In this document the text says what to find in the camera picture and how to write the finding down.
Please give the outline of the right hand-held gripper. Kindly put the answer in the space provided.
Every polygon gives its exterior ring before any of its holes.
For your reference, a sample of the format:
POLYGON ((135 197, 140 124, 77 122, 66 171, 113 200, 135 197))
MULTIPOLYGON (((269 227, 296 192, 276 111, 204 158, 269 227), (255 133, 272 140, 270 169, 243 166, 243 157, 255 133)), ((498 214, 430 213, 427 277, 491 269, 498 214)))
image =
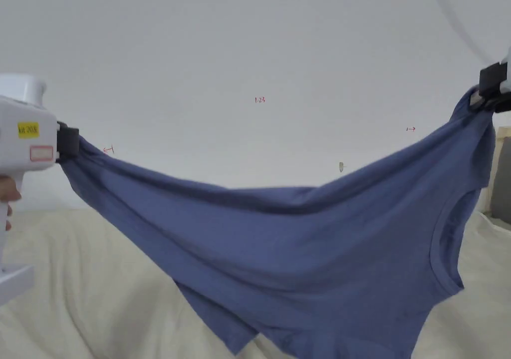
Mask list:
POLYGON ((511 110, 511 51, 501 62, 494 63, 480 72, 479 88, 469 99, 473 112, 495 113, 511 110))

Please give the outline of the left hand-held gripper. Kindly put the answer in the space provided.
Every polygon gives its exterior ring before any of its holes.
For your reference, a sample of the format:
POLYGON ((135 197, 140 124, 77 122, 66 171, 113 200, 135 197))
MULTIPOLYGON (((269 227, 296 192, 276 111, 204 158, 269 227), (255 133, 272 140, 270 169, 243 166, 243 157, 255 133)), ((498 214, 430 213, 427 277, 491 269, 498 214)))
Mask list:
POLYGON ((46 84, 28 74, 0 76, 0 174, 21 190, 26 172, 42 171, 79 152, 79 130, 43 106, 46 84))

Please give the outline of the person's left hand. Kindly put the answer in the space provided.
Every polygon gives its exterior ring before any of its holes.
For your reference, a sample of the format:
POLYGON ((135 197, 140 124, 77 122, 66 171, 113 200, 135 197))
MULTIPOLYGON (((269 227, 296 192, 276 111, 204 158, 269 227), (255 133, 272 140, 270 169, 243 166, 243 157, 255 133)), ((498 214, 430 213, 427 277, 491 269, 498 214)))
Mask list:
POLYGON ((15 181, 11 177, 0 177, 0 204, 6 206, 6 218, 1 226, 3 230, 9 231, 12 229, 10 218, 13 214, 12 202, 21 200, 21 193, 16 187, 15 181))

